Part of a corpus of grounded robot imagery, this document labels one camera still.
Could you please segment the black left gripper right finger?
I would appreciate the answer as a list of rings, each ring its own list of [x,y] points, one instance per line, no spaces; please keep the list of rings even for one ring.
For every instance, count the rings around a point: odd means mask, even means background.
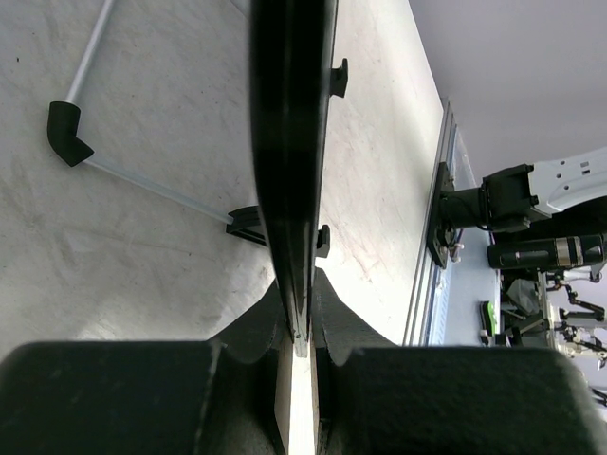
[[[602,454],[579,371],[547,349],[401,347],[318,270],[312,303],[321,454]]]

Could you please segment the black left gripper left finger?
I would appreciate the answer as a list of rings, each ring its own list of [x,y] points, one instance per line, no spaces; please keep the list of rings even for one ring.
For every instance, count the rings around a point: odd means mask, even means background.
[[[276,285],[207,340],[39,341],[1,363],[5,454],[284,454]]]

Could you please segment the small black-framed whiteboard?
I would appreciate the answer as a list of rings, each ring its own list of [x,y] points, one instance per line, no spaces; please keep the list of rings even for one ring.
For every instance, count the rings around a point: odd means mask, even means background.
[[[249,23],[252,163],[295,352],[307,355],[338,4],[255,1]]]

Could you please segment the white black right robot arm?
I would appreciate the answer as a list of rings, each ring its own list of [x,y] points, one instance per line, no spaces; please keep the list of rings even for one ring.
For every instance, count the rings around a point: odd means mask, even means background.
[[[516,232],[606,195],[606,149],[522,164],[473,189],[443,189],[433,206],[443,228]]]

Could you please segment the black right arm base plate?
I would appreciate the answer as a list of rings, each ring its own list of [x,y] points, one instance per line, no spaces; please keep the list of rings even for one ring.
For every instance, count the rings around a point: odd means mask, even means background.
[[[447,268],[451,248],[455,243],[456,230],[450,226],[442,213],[442,203],[454,192],[453,178],[445,161],[438,164],[435,185],[428,216],[426,247],[433,262],[442,269]]]

